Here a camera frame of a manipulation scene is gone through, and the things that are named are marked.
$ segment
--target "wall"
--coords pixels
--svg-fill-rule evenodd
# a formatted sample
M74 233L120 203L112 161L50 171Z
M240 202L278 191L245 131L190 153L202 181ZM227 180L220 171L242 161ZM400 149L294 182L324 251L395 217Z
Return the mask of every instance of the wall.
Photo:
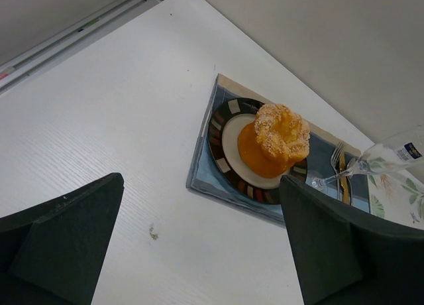
M115 0L0 0L0 65Z
M422 0L207 1L371 139L424 124Z

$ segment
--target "white tabletop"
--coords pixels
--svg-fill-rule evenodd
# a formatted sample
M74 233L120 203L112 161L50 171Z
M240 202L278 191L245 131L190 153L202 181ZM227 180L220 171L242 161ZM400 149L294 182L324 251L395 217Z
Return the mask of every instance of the white tabletop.
M302 304L283 227L185 188L218 72L372 144L204 0L166 0L0 97L0 217L124 176L93 304Z

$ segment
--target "bread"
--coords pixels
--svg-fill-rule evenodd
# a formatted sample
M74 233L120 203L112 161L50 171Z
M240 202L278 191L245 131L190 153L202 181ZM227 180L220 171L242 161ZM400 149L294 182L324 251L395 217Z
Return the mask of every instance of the bread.
M309 154L309 125L284 105L263 105L240 132L238 152L257 175L278 177Z

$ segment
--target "plate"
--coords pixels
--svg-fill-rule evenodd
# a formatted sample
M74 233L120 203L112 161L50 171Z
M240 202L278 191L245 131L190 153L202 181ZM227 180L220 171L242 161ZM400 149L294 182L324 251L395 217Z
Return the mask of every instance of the plate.
M208 141L212 157L227 181L251 200L262 204L280 204L280 179L263 178L242 161L238 137L244 126L255 120L264 104L250 98L235 98L222 103L212 114ZM306 181L307 161L297 162L287 174Z

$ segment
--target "barcode sticker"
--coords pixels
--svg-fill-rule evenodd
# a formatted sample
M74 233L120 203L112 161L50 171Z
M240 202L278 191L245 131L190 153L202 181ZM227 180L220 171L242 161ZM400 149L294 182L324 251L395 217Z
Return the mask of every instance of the barcode sticker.
M413 143L408 143L402 148L397 149L396 154L399 156L399 158L401 158L402 161L405 162L422 157L422 155L418 152Z

